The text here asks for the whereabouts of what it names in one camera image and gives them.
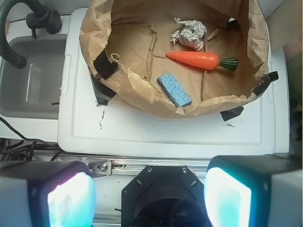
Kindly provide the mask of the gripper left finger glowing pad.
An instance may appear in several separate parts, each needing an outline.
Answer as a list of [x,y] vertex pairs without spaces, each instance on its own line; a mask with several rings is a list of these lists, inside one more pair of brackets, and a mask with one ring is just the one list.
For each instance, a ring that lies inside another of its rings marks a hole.
[[95,211],[95,184],[83,162],[0,165],[2,227],[90,227]]

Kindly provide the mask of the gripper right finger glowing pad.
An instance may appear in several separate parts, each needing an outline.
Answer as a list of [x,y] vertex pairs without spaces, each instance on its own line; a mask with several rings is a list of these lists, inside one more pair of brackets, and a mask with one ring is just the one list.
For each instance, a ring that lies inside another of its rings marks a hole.
[[204,198],[214,227],[301,227],[303,159],[215,156],[205,175]]

